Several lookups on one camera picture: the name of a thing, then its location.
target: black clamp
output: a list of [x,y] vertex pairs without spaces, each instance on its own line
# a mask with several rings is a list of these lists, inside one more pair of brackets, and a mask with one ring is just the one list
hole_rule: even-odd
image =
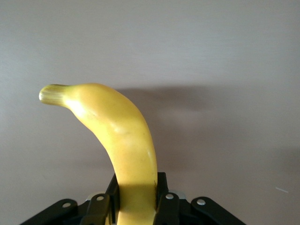
[[[166,175],[159,172],[157,213],[153,225],[246,225],[207,197],[189,203],[169,192]],[[120,193],[116,176],[104,194],[97,194],[81,205],[63,199],[20,225],[106,225],[115,224],[120,210]]]

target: banana stem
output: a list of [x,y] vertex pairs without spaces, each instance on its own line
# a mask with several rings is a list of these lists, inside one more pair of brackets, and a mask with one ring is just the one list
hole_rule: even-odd
[[68,85],[50,84],[44,87],[39,93],[39,100],[48,105],[65,106],[64,95]]

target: white wall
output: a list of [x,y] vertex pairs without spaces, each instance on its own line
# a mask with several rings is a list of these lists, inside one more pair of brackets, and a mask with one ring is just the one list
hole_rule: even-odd
[[247,225],[297,224],[299,12],[297,0],[2,0],[0,224],[106,189],[93,134],[38,100],[47,84],[87,82],[141,109],[170,189]]

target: banana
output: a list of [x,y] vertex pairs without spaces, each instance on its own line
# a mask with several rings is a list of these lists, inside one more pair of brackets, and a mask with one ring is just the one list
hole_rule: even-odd
[[156,213],[157,162],[147,123],[116,90],[97,83],[51,84],[42,103],[68,108],[106,149],[120,187],[117,225],[152,225]]

